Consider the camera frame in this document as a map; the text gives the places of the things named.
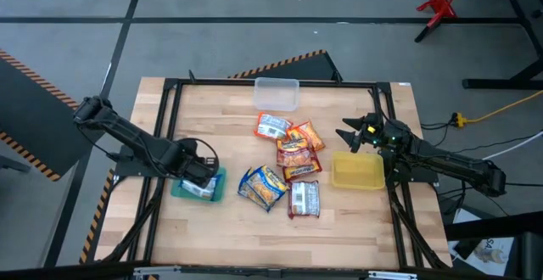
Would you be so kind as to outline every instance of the gray floor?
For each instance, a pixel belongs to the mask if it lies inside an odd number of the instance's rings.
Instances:
[[[358,16],[420,17],[415,7],[426,0],[140,0],[136,16]],[[536,0],[518,0],[526,12]],[[0,0],[3,16],[124,16],[130,0]],[[507,0],[457,0],[466,17],[513,16]],[[543,19],[534,21],[543,41]],[[0,48],[71,95],[98,93],[119,34],[119,25],[0,24]],[[412,39],[420,25],[132,25],[110,99],[124,116],[132,111],[142,76],[223,77],[300,53],[329,51],[347,80],[408,81],[423,122],[448,119],[453,111],[478,117],[531,94],[520,91],[466,91],[466,77],[507,78],[535,60],[522,28],[513,25],[444,25],[421,44]],[[502,115],[451,130],[443,148],[455,150],[529,135],[543,127],[543,98]],[[425,132],[431,142],[441,132]],[[12,154],[0,143],[0,154]],[[100,144],[116,149],[105,137]],[[485,157],[507,146],[469,153]],[[509,182],[538,182],[543,171],[541,141],[496,158]],[[76,264],[112,166],[93,152],[59,263]],[[0,269],[40,266],[70,175],[50,182],[34,171],[27,176],[3,171],[0,183]],[[440,190],[459,183],[441,179]],[[510,214],[541,210],[541,188],[508,188],[496,201]],[[471,192],[466,204],[499,216],[484,196]]]

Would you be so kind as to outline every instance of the yellow cable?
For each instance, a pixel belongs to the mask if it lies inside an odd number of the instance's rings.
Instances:
[[[489,113],[489,114],[487,114],[487,115],[483,115],[482,117],[480,117],[480,118],[478,118],[478,119],[473,119],[473,120],[467,119],[466,122],[467,122],[467,123],[477,123],[477,122],[480,122],[480,121],[482,121],[482,120],[484,120],[484,119],[487,119],[487,118],[491,117],[492,115],[495,115],[495,114],[498,114],[498,113],[502,112],[502,111],[505,110],[505,109],[510,109],[511,107],[516,106],[516,105],[519,105],[520,103],[526,102],[526,101],[528,101],[528,100],[531,99],[531,98],[535,98],[535,97],[537,97],[538,95],[540,95],[540,94],[542,94],[542,93],[543,93],[543,90],[538,91],[538,92],[532,94],[531,96],[529,96],[529,97],[527,97],[527,98],[523,98],[523,99],[521,99],[521,100],[518,100],[518,101],[515,102],[515,103],[511,103],[511,104],[509,104],[508,106],[504,106],[504,107],[502,107],[502,108],[500,108],[500,109],[498,109],[498,110],[496,110],[496,111],[493,111],[493,112],[491,112],[491,113]]]

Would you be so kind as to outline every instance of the yellow plastic container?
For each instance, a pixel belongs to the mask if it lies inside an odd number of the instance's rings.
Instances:
[[[336,188],[384,188],[383,157],[378,154],[333,152],[332,184]]]

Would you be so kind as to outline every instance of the red stand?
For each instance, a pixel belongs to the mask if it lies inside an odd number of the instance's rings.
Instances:
[[[423,5],[419,6],[417,8],[417,11],[422,11],[428,6],[430,6],[434,12],[435,15],[432,17],[432,19],[426,24],[426,27],[424,27],[424,30],[415,38],[415,42],[420,42],[431,30],[439,26],[439,22],[443,17],[448,18],[456,18],[455,10],[452,9],[452,1],[453,0],[428,0]]]

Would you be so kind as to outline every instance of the clear plastic container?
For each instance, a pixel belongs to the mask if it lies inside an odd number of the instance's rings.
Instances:
[[[384,187],[383,157],[378,154],[333,152],[331,175],[336,188],[381,189]]]
[[[299,103],[299,81],[258,77],[253,104],[260,110],[294,111]]]

